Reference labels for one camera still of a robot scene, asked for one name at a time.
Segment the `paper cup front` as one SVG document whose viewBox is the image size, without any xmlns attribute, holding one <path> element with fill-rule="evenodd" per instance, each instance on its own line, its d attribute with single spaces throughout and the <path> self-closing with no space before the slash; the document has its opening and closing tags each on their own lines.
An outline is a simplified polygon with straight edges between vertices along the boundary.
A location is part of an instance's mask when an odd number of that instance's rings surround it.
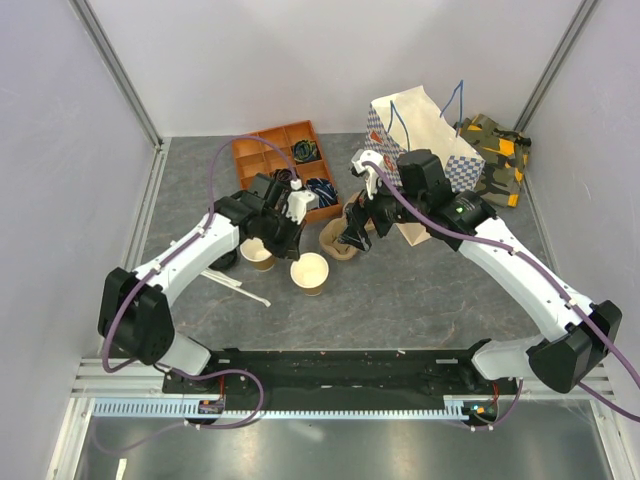
<svg viewBox="0 0 640 480">
<path fill-rule="evenodd" d="M 329 276 L 327 260 L 317 253 L 307 252 L 300 255 L 290 267 L 292 281 L 307 295 L 317 296 L 323 291 Z"/>
</svg>

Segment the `black plastic cup lid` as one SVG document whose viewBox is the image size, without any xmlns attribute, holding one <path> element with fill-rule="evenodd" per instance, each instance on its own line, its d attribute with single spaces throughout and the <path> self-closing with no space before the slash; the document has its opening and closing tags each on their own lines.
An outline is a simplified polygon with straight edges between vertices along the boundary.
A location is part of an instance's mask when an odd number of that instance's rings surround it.
<svg viewBox="0 0 640 480">
<path fill-rule="evenodd" d="M 234 268 L 237 265 L 238 261 L 239 261 L 238 250 L 234 249 L 225 253 L 220 258 L 218 258 L 215 262 L 213 262 L 210 265 L 210 268 L 214 271 L 227 272 L 232 268 Z"/>
</svg>

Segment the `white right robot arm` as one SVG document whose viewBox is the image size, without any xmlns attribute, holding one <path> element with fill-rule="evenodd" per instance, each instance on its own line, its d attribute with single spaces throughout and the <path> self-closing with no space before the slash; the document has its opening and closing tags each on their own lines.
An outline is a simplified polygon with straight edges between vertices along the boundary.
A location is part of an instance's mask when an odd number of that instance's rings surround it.
<svg viewBox="0 0 640 480">
<path fill-rule="evenodd" d="M 611 301 L 594 303 L 531 254 L 477 193 L 454 192 L 439 158 L 421 149 L 400 157 L 401 185 L 394 186 L 381 154 L 360 150 L 351 160 L 365 188 L 345 209 L 339 240 L 361 251 L 371 247 L 366 225 L 384 237 L 395 224 L 419 222 L 431 237 L 483 269 L 529 315 L 539 332 L 513 341 L 483 340 L 458 368 L 467 392 L 494 380 L 533 375 L 568 393 L 610 352 L 622 319 Z"/>
</svg>

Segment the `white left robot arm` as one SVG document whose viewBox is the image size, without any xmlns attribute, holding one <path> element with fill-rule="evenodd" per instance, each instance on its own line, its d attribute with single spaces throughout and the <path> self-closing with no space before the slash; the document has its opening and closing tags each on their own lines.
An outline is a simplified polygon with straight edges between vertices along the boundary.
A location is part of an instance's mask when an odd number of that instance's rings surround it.
<svg viewBox="0 0 640 480">
<path fill-rule="evenodd" d="M 298 259 L 306 214 L 317 203 L 299 180 L 282 183 L 258 174 L 248 189 L 214 201 L 202 220 L 163 253 L 131 271 L 112 270 L 98 320 L 104 369 L 117 371 L 109 362 L 111 348 L 117 347 L 131 360 L 181 372 L 198 393 L 215 389 L 220 371 L 210 362 L 212 353 L 177 333 L 173 303 L 209 266 L 247 239 L 259 239 L 277 258 Z"/>
</svg>

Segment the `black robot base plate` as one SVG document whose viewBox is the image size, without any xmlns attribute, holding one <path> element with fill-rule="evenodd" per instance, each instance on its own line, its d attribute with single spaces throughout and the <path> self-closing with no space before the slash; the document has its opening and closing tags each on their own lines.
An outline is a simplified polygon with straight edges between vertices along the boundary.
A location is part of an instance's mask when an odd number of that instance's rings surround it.
<svg viewBox="0 0 640 480">
<path fill-rule="evenodd" d="M 188 380 L 188 387 L 195 387 L 196 394 L 224 395 L 233 407 L 252 409 L 258 401 L 258 391 L 262 382 L 253 373 L 248 377 L 251 383 L 230 382 L 231 393 L 225 393 L 225 375 L 240 374 L 244 367 L 265 367 L 269 361 L 275 365 L 277 373 L 289 373 L 301 368 L 315 374 L 335 368 L 340 376 L 378 377 L 383 373 L 419 373 L 426 378 L 439 379 L 447 386 L 461 385 L 475 393 L 485 387 L 487 395 L 512 395 L 517 390 L 515 381 L 508 378 L 486 380 L 471 363 L 473 348 L 426 349 L 426 350 L 334 350 L 334 351 L 264 351 L 225 349 L 214 353 L 206 367 L 206 372 L 223 372 L 220 379 L 194 382 Z M 434 395 L 414 381 L 407 387 L 394 388 L 386 392 L 376 392 L 371 387 L 350 389 L 340 387 L 333 393 L 328 390 L 303 391 L 298 388 L 278 386 L 265 391 L 263 406 L 269 407 L 439 407 L 444 404 L 444 396 Z"/>
</svg>

